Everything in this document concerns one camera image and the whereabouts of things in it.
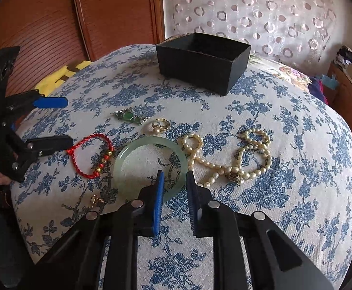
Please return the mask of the yellow black cloth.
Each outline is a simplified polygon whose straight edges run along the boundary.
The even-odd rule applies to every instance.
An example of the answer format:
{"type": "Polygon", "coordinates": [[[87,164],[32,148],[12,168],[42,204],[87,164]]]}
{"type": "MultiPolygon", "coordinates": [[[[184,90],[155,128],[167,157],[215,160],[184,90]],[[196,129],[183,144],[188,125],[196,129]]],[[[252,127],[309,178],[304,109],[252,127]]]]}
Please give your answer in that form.
{"type": "Polygon", "coordinates": [[[62,86],[69,78],[74,76],[77,72],[92,64],[91,61],[84,60],[82,62],[74,62],[64,65],[52,74],[44,77],[34,89],[39,91],[44,96],[49,96],[55,89],[62,86]]]}

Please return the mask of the sheer circle-patterned curtain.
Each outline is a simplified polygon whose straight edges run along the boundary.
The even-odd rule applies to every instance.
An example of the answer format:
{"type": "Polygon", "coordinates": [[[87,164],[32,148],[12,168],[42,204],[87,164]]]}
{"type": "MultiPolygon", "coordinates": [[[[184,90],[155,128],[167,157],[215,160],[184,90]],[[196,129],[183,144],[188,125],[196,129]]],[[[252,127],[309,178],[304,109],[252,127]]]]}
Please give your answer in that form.
{"type": "Polygon", "coordinates": [[[163,0],[166,35],[206,33],[255,54],[319,73],[343,43],[348,0],[163,0]]]}

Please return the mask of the pale green jade bangle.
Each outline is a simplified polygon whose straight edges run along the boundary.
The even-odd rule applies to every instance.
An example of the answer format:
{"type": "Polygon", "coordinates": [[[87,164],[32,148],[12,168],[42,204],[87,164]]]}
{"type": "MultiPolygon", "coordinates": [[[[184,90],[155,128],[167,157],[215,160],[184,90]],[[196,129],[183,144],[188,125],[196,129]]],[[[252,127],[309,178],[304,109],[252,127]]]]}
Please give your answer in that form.
{"type": "Polygon", "coordinates": [[[143,187],[156,181],[157,173],[154,169],[162,169],[157,162],[159,154],[152,152],[149,145],[164,146],[166,150],[176,155],[181,166],[177,169],[179,173],[177,177],[172,172],[164,173],[163,201],[166,202],[178,195],[185,185],[188,164],[181,147],[166,138],[146,136],[128,143],[114,161],[112,180],[114,187],[118,189],[118,196],[123,200],[130,201],[137,198],[143,187]]]}

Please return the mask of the dark blue pillow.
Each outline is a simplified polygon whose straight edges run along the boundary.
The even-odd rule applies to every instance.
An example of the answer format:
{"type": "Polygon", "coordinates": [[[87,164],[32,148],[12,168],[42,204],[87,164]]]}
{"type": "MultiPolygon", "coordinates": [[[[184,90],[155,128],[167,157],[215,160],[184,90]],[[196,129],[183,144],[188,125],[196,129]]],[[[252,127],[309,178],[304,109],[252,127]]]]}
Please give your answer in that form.
{"type": "Polygon", "coordinates": [[[314,77],[311,77],[310,81],[311,83],[308,85],[308,90],[310,94],[318,98],[320,101],[324,102],[326,105],[329,105],[327,98],[323,93],[322,81],[314,77]]]}

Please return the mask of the blue floral white bedspread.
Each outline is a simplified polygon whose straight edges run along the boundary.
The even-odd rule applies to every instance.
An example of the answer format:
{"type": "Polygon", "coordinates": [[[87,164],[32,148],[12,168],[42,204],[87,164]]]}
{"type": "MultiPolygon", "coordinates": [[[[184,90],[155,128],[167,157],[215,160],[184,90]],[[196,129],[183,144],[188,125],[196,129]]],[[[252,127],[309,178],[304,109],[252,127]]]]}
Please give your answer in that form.
{"type": "MultiPolygon", "coordinates": [[[[154,45],[114,51],[78,72],[54,96],[65,109],[31,112],[17,133],[24,139],[67,134],[75,142],[94,133],[113,143],[114,158],[128,143],[149,136],[156,118],[170,121],[163,137],[178,145],[199,134],[201,156],[212,164],[233,165],[241,134],[261,129],[270,139],[270,169],[244,184],[221,175],[211,186],[214,199],[232,210],[263,211],[339,289],[352,260],[352,133],[343,118],[312,95],[253,67],[226,96],[159,73],[154,45]],[[134,125],[113,116],[125,108],[147,116],[134,125]]],[[[180,163],[161,145],[163,170],[177,177],[180,163]]],[[[17,220],[34,262],[89,209],[92,195],[104,200],[99,211],[117,210],[118,196],[108,162],[99,179],[85,179],[65,152],[33,164],[25,182],[11,186],[17,220]]],[[[212,241],[192,235],[186,192],[163,204],[160,233],[139,240],[139,289],[212,289],[212,241]]]]}

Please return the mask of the small gold earring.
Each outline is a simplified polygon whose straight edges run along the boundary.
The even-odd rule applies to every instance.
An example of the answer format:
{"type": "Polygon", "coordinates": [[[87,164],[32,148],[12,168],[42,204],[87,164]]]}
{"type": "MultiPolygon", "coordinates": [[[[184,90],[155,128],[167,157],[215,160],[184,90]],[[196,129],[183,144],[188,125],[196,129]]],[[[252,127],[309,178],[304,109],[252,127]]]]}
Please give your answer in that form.
{"type": "Polygon", "coordinates": [[[102,204],[104,204],[104,200],[102,198],[98,197],[98,195],[91,196],[91,198],[90,198],[91,209],[99,207],[102,204]]]}

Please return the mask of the wooden slatted headboard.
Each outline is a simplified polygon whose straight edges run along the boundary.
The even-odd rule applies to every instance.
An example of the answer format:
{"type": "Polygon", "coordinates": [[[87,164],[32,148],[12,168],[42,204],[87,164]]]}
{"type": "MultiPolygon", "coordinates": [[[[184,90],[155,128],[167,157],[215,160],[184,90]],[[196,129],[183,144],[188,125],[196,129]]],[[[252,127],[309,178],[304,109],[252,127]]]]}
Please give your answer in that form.
{"type": "Polygon", "coordinates": [[[0,49],[20,48],[7,95],[64,65],[164,38],[163,0],[0,0],[0,49]]]}

